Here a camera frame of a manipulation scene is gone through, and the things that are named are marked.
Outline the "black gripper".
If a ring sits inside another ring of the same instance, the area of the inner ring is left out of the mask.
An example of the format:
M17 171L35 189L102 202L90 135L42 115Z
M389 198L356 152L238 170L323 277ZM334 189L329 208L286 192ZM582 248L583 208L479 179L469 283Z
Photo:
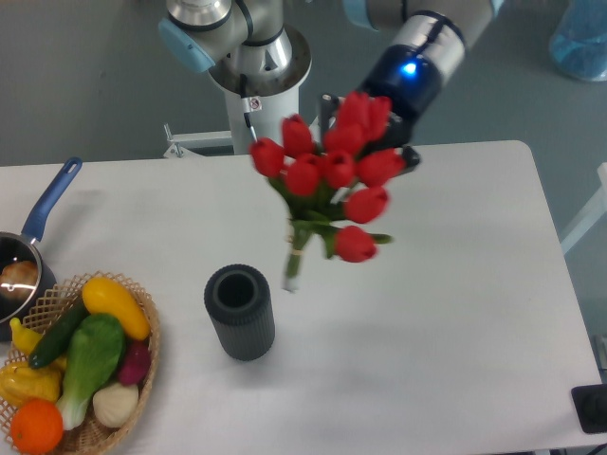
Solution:
M392 102L386 132L377 145L400 147L407 144L414 125L442 89L442 75L436 65L406 45L391 45L379 57L358 91L372 98L386 97ZM319 104L320 140L334 126L342 98L322 94ZM421 155L409 145L400 156L405 168L416 168Z

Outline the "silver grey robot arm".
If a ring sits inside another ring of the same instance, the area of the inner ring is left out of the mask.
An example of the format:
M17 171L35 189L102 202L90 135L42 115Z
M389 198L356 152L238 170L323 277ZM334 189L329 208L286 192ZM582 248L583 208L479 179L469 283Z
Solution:
M248 152L258 137L279 140L281 121L299 110L311 68L304 36L284 19L280 1L170 1L158 31L192 72L207 73L223 91L230 127L168 135L167 156L229 146ZM501 8L498 1L347 1L348 20L393 29L359 90L392 102L387 131L373 150L406 145L414 125L445 87Z

